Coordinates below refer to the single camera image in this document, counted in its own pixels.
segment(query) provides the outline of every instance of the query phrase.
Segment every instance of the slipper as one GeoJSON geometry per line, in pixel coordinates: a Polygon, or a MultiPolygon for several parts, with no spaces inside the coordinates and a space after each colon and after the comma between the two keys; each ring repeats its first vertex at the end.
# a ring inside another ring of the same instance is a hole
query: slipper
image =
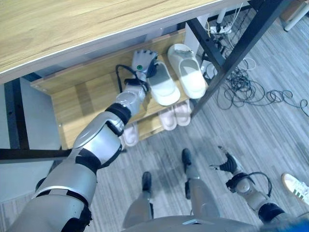
{"type": "Polygon", "coordinates": [[[139,141],[139,129],[137,127],[137,122],[126,125],[122,137],[127,146],[135,146],[139,141]]]}
{"type": "Polygon", "coordinates": [[[156,63],[156,74],[147,78],[151,95],[157,103],[163,106],[171,105],[180,98],[180,91],[171,78],[165,63],[156,63]]]}
{"type": "Polygon", "coordinates": [[[165,130],[171,131],[176,128],[177,121],[173,107],[162,110],[158,114],[161,124],[165,130]]]}
{"type": "Polygon", "coordinates": [[[174,106],[176,121],[179,126],[188,126],[191,121],[191,109],[189,99],[174,106]]]}
{"type": "Polygon", "coordinates": [[[208,87],[193,51],[182,43],[172,45],[168,51],[169,62],[189,98],[204,96],[208,87]]]}

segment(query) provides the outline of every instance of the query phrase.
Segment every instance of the wooden panel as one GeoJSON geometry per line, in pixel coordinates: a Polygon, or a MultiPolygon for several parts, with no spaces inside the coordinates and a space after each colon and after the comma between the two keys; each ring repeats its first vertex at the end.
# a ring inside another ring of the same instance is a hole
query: wooden panel
{"type": "Polygon", "coordinates": [[[123,49],[119,52],[111,53],[92,61],[72,66],[48,77],[36,80],[31,83],[31,86],[48,94],[56,93],[85,81],[112,73],[115,71],[115,66],[117,64],[131,66],[135,50],[151,49],[157,51],[160,55],[166,53],[168,48],[173,44],[183,42],[184,33],[184,29],[176,31],[151,41],[123,49]]]}
{"type": "Polygon", "coordinates": [[[213,2],[218,0],[3,0],[0,73],[213,2]]]}
{"type": "Polygon", "coordinates": [[[138,121],[138,127],[140,140],[147,139],[154,134],[164,131],[158,114],[149,116],[138,121]]]}
{"type": "MultiPolygon", "coordinates": [[[[178,102],[188,99],[177,79],[176,73],[169,64],[167,55],[160,55],[158,59],[165,62],[171,77],[181,92],[181,98],[178,102]]],[[[122,80],[128,78],[125,75],[121,77],[122,80]]],[[[118,93],[116,74],[113,72],[52,95],[54,112],[59,125],[58,129],[63,149],[72,147],[76,136],[97,114],[104,111],[115,101],[118,93]]],[[[163,109],[165,107],[156,103],[149,95],[147,109],[145,110],[141,106],[140,112],[130,122],[151,116],[163,109]]]]}

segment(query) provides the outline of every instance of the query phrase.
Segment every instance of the power strip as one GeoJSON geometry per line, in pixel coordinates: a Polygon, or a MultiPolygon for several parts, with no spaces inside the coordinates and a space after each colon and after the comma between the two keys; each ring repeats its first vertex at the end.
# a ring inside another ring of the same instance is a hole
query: power strip
{"type": "Polygon", "coordinates": [[[232,23],[227,23],[226,26],[221,26],[220,31],[217,32],[217,27],[210,27],[211,34],[230,34],[232,31],[232,23]]]}

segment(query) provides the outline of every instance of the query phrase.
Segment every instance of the sneaker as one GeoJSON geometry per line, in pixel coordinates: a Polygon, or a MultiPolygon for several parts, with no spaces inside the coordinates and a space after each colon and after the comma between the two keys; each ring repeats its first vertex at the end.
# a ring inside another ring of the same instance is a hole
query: sneaker
{"type": "Polygon", "coordinates": [[[309,205],[309,187],[288,173],[282,174],[281,177],[283,185],[297,198],[309,205]]]}

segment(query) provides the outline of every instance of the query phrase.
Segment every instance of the shoe rack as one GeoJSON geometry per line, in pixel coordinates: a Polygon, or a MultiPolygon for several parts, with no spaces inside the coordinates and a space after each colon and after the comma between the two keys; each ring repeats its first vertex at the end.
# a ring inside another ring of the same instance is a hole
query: shoe rack
{"type": "MultiPolygon", "coordinates": [[[[130,66],[135,50],[157,51],[158,59],[165,62],[181,92],[177,103],[188,99],[166,54],[171,45],[183,43],[184,33],[184,29],[176,31],[32,82],[33,88],[49,94],[52,98],[62,148],[71,148],[75,138],[85,126],[115,100],[119,94],[119,88],[114,68],[117,64],[130,66]]],[[[131,76],[125,70],[121,70],[119,74],[122,83],[124,79],[131,76]]],[[[166,108],[156,103],[150,94],[143,105],[140,112],[129,121],[129,123],[138,122],[140,140],[164,130],[157,113],[166,108]]]]}

